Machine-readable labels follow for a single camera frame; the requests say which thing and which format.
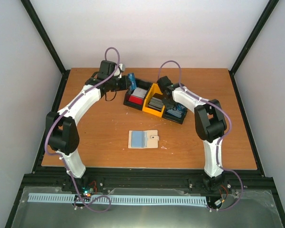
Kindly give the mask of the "blue credit card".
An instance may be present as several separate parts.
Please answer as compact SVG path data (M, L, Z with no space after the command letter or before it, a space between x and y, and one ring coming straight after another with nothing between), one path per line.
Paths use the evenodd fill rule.
M137 88L137 85L136 85L136 79L135 79L134 73L129 73L128 74L128 79L131 82L130 90L131 91L135 90Z

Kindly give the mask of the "beige card holder wallet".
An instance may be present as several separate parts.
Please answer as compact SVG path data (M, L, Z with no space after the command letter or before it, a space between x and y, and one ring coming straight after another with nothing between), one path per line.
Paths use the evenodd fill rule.
M156 149L158 148L159 135L157 130L129 131L129 149Z

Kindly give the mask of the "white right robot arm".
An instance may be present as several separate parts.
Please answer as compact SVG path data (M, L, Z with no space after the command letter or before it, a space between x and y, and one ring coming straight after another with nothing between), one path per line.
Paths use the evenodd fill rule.
M162 101L167 109L180 104L193 112L195 130L204 145L204 172L211 178L221 175L222 141L227 123L219 101L200 97L183 84L173 84L167 76L159 77L157 85L163 94Z

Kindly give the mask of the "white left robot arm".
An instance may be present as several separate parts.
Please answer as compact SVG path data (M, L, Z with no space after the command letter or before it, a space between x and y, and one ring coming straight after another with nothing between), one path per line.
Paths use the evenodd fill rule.
M49 112L46 116L45 153L58 155L65 164L68 175L73 176L73 186L78 191L89 187L89 179L83 174L83 164L78 146L80 142L77 125L85 113L107 92L127 90L131 82L123 75L125 65L103 60L99 70L86 80L77 96L58 112Z

